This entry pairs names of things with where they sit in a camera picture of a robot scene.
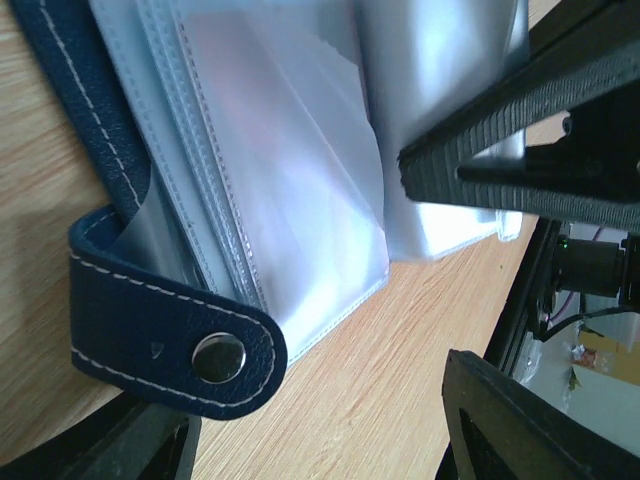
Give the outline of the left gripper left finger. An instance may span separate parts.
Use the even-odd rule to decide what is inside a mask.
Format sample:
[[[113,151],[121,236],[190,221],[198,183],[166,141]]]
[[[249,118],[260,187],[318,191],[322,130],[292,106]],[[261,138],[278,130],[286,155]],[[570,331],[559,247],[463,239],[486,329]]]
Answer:
[[[1,467],[3,479],[190,479],[201,418],[115,399]]]

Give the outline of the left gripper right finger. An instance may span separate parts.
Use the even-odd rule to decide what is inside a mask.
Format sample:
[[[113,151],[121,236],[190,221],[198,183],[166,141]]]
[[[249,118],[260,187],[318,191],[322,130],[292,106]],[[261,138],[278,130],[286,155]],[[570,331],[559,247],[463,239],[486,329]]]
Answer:
[[[639,458],[471,351],[448,353],[450,447],[438,479],[637,479]]]

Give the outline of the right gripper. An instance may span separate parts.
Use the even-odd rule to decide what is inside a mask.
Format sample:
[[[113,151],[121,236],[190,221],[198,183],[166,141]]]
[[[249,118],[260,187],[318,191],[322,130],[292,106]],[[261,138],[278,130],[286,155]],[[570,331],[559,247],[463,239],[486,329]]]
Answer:
[[[639,37],[539,61],[399,154],[416,202],[639,228]]]

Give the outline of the blue card holder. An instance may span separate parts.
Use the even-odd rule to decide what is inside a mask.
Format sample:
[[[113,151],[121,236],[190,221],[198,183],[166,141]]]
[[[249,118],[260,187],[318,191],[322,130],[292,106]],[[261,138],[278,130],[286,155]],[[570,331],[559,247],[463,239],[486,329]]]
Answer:
[[[528,58],[524,1],[15,1],[110,194],[70,228],[71,359],[245,416],[381,289],[520,214],[415,203],[395,159]]]

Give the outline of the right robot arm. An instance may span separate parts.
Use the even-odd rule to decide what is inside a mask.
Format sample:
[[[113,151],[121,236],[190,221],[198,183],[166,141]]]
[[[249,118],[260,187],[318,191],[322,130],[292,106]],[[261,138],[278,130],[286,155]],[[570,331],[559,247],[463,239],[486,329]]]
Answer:
[[[399,154],[417,201],[543,223],[524,308],[537,339],[639,306],[639,6],[540,23],[531,57]]]

